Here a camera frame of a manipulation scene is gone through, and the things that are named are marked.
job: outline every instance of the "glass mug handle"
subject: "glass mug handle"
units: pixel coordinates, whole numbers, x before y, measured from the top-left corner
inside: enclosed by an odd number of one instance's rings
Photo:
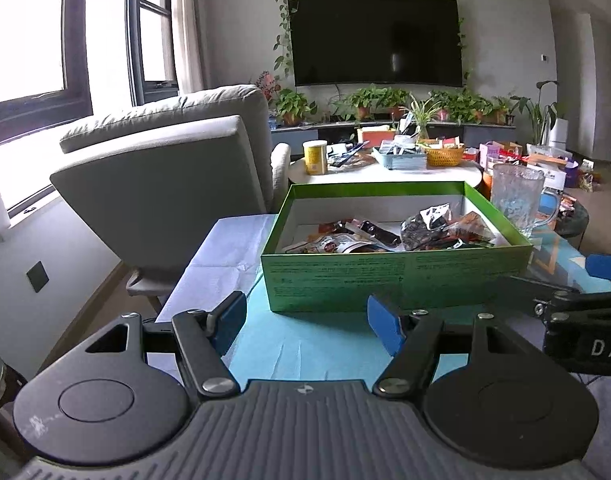
[[[546,218],[545,220],[535,220],[535,224],[533,225],[533,227],[541,227],[542,225],[548,224],[552,220],[554,220],[554,218],[559,214],[559,206],[561,205],[561,197],[558,194],[553,193],[552,191],[546,191],[546,190],[543,190],[541,194],[553,196],[556,199],[556,206],[554,206],[554,211],[549,216],[549,218]]]

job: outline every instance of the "white air purifier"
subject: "white air purifier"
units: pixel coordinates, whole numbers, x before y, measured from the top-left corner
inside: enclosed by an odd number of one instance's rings
[[[568,141],[568,125],[569,123],[567,120],[557,118],[554,123],[554,128],[550,130],[548,145],[553,148],[565,150],[565,145]]]

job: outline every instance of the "tv stand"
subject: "tv stand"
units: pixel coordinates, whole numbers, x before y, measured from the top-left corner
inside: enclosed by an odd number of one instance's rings
[[[348,142],[357,128],[364,126],[382,126],[393,124],[391,120],[372,121],[337,121],[330,123],[303,123],[299,126],[278,126],[272,129],[272,146],[285,142],[292,148],[292,159],[303,156],[303,143],[307,140],[327,140],[329,144]],[[500,142],[516,142],[515,126],[499,124],[451,123],[448,121],[432,121],[428,124],[430,138],[461,137],[467,147],[478,148],[489,140]]]

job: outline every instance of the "beige sofa chair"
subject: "beige sofa chair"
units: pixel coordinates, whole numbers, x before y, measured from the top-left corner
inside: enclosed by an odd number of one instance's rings
[[[76,121],[50,180],[134,269],[127,290],[160,310],[220,218],[275,212],[287,193],[290,149],[271,151],[268,105],[231,86]]]

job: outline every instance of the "black television screen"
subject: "black television screen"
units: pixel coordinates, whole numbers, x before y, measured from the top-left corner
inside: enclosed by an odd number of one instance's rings
[[[461,86],[455,0],[288,0],[297,85]]]

